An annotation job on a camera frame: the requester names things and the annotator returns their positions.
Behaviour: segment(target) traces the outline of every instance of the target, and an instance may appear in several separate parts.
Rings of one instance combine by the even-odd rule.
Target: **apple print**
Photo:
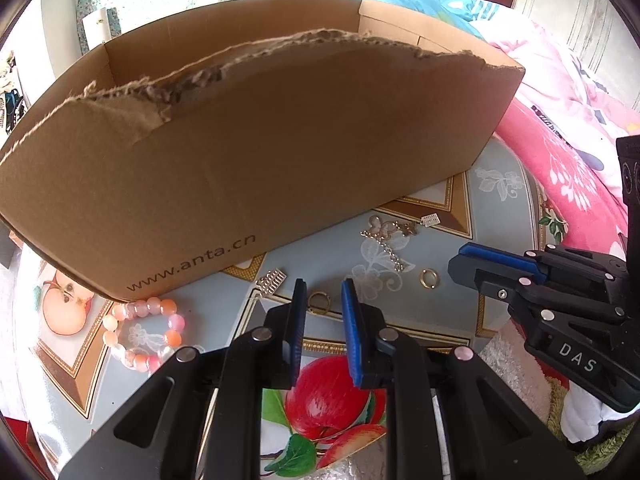
[[[385,434],[385,428],[377,424],[363,424],[349,428],[339,436],[334,444],[318,461],[317,469],[322,469],[370,444]]]
[[[309,440],[325,440],[356,422],[369,394],[353,386],[346,357],[322,357],[300,370],[296,386],[286,394],[284,411],[300,435]],[[382,410],[378,413],[376,402],[376,421],[380,420],[384,405],[380,402]]]
[[[59,270],[42,298],[42,313],[49,329],[58,335],[73,335],[82,330],[94,294]]]
[[[367,422],[370,422],[371,424],[378,424],[386,409],[386,390],[373,390],[373,396],[376,401],[376,405],[373,410],[371,420],[368,420]]]
[[[260,421],[260,456],[276,457],[287,446],[291,432],[289,428],[271,422],[270,420]]]

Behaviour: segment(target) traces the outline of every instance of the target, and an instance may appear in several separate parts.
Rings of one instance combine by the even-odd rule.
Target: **torn cardboard edge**
[[[172,119],[169,115],[169,109],[171,106],[180,104],[182,97],[190,92],[205,89],[216,82],[225,80],[229,76],[229,72],[244,63],[251,62],[258,58],[271,57],[276,54],[280,54],[283,50],[287,50],[291,47],[314,45],[321,43],[333,43],[340,48],[340,52],[344,52],[344,45],[351,44],[353,46],[361,46],[362,44],[368,44],[371,46],[390,46],[407,49],[414,53],[417,59],[429,59],[432,57],[456,57],[456,56],[471,56],[482,62],[487,69],[500,70],[510,67],[509,65],[493,65],[489,64],[473,53],[471,50],[460,50],[458,52],[431,52],[425,50],[420,46],[414,44],[408,44],[404,41],[389,40],[387,38],[381,38],[379,36],[372,36],[370,33],[355,33],[347,32],[337,29],[318,29],[306,32],[301,32],[292,36],[274,38],[270,40],[261,40],[257,42],[247,42],[240,45],[230,46],[224,50],[216,52],[211,56],[204,57],[194,63],[188,64],[183,69],[168,74],[167,76],[158,78],[153,81],[149,81],[148,78],[142,78],[137,81],[132,81],[122,86],[117,86],[111,89],[102,89],[95,91],[96,81],[94,80],[87,87],[84,92],[77,96],[70,96],[60,103],[56,108],[50,111],[41,121],[39,121],[31,130],[26,132],[22,138],[14,142],[14,145],[4,154],[0,160],[0,165],[5,162],[7,157],[13,153],[17,147],[22,144],[32,133],[43,125],[53,114],[57,113],[65,105],[78,101],[91,101],[100,102],[102,100],[113,100],[117,98],[123,98],[132,96],[143,102],[153,103],[158,106],[158,118],[159,121],[152,122],[152,129],[155,129],[162,123],[166,123]],[[332,52],[327,52],[326,55],[330,56]],[[193,71],[188,74],[184,74],[185,71]],[[208,96],[203,96],[199,101],[203,101]],[[190,104],[187,110],[181,110],[181,115],[187,113],[190,109],[195,108],[198,105]],[[135,113],[147,113],[150,110],[142,110],[137,108],[132,110]]]

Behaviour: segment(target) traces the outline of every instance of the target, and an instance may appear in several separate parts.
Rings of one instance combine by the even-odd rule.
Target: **metal screw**
[[[198,355],[198,351],[191,347],[185,346],[184,348],[180,348],[175,355],[175,358],[181,363],[188,363],[189,361],[193,361]]]
[[[554,314],[548,308],[546,308],[540,311],[540,317],[545,321],[553,321],[556,318],[556,314]]]
[[[254,331],[251,332],[251,337],[254,338],[254,341],[268,341],[272,335],[273,332],[271,332],[271,329],[265,326],[254,328]]]
[[[468,346],[459,346],[453,351],[453,355],[460,361],[471,361],[474,358],[474,351]]]
[[[398,331],[389,327],[383,328],[380,332],[378,332],[378,335],[380,336],[380,339],[382,339],[382,341],[388,342],[398,339]]]

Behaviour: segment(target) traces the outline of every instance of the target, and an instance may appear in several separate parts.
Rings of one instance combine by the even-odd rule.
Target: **white fabric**
[[[16,338],[14,337],[14,290],[15,279],[20,265],[18,252],[9,266],[0,266],[0,412],[16,420],[27,421],[27,413],[22,402],[16,365]]]
[[[620,420],[640,410],[640,404],[628,413],[618,413],[592,396],[585,389],[571,382],[564,398],[560,428],[572,444],[584,442],[598,434],[603,420]]]

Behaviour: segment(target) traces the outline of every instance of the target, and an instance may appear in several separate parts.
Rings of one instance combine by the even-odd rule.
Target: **silver charm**
[[[408,224],[401,224],[400,222],[394,222],[394,226],[402,233],[402,236],[407,237],[410,235],[417,235],[417,224],[415,222],[409,222]]]
[[[433,227],[434,225],[438,225],[439,223],[440,218],[438,217],[437,213],[432,213],[420,218],[420,225],[424,225],[425,227]]]
[[[280,269],[270,270],[255,282],[255,286],[258,288],[258,295],[260,297],[272,296],[286,278],[287,275]]]

